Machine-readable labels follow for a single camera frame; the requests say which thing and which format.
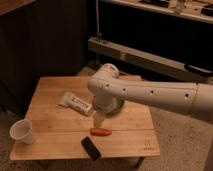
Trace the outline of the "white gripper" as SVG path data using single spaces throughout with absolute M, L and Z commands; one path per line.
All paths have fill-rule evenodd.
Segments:
M 105 119 L 105 114 L 110 114 L 116 107 L 115 98 L 95 97 L 93 100 L 94 108 L 100 112 L 93 116 L 93 123 L 95 128 L 100 128 Z

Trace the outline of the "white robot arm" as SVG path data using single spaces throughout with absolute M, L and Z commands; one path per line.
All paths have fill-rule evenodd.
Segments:
M 106 115 L 120 111 L 127 100 L 213 124 L 211 84 L 122 80 L 117 67 L 106 63 L 90 77 L 87 88 L 94 94 L 95 110 Z

